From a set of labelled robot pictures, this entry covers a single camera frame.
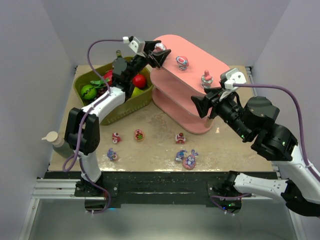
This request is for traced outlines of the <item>pink white figurine toy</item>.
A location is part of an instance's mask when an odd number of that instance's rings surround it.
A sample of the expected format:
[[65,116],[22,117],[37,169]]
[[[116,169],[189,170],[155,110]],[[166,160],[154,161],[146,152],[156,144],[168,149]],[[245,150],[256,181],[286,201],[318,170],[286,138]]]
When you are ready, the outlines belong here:
[[165,51],[166,49],[166,46],[162,42],[158,42],[155,44],[153,52],[160,53]]

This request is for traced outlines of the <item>pink hat figurine toy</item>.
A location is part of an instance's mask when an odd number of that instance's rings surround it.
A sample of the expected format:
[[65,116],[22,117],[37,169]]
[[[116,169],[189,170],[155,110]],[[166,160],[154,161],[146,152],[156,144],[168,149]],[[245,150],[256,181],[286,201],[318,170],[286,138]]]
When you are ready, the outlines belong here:
[[208,70],[204,71],[204,74],[201,76],[201,85],[204,89],[210,89],[212,87],[213,77],[210,75]]

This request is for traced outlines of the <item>pink oval figurine toy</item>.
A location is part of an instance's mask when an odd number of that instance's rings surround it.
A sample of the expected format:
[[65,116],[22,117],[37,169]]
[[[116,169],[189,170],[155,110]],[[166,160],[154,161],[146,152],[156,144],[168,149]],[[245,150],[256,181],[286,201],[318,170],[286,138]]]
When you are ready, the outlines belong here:
[[185,56],[177,56],[175,58],[175,60],[176,60],[176,63],[178,64],[178,68],[181,71],[185,71],[188,68],[189,61],[188,61],[187,57],[185,57]]

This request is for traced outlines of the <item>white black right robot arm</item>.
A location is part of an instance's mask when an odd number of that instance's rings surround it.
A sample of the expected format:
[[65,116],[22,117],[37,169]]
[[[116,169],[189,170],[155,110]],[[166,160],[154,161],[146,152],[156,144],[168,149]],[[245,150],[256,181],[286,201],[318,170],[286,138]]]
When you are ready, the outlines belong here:
[[226,180],[213,187],[217,198],[231,200],[259,195],[279,200],[291,211],[305,217],[320,216],[320,183],[302,147],[291,131],[276,123],[280,112],[264,96],[251,97],[241,105],[236,92],[224,99],[222,88],[209,88],[204,96],[191,96],[198,115],[220,117],[244,143],[284,172],[285,179],[265,179],[229,171]]

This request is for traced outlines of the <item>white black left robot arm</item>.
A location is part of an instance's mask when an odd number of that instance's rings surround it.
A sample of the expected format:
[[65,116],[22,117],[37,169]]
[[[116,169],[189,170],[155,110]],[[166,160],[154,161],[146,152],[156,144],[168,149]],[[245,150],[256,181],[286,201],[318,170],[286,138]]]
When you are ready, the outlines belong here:
[[121,42],[135,53],[131,60],[120,54],[112,62],[111,84],[106,92],[91,104],[69,111],[64,139],[73,150],[68,159],[73,166],[76,161],[81,168],[81,179],[76,184],[80,191],[91,196],[106,196],[102,171],[98,166],[96,149],[100,143],[100,123],[115,108],[127,102],[133,94],[133,78],[147,65],[160,69],[171,49],[156,50],[161,40],[144,41],[124,37]]

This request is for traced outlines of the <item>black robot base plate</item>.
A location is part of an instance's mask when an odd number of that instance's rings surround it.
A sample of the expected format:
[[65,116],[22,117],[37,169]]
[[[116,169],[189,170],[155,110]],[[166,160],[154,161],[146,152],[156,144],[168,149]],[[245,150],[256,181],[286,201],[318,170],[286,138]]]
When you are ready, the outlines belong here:
[[[210,197],[231,197],[236,194],[218,190],[227,180],[228,172],[125,172],[105,171],[102,172],[102,180],[97,185],[105,188],[111,195],[110,209],[120,208],[124,204],[137,205],[204,205],[216,207]],[[80,171],[62,172],[49,171],[44,179],[56,180],[62,184],[62,180],[72,180],[73,192],[76,198],[84,197],[86,210],[102,210],[107,203],[101,190],[90,183],[81,180]],[[232,213],[238,212],[242,207],[242,200],[219,200],[214,201],[223,209]]]

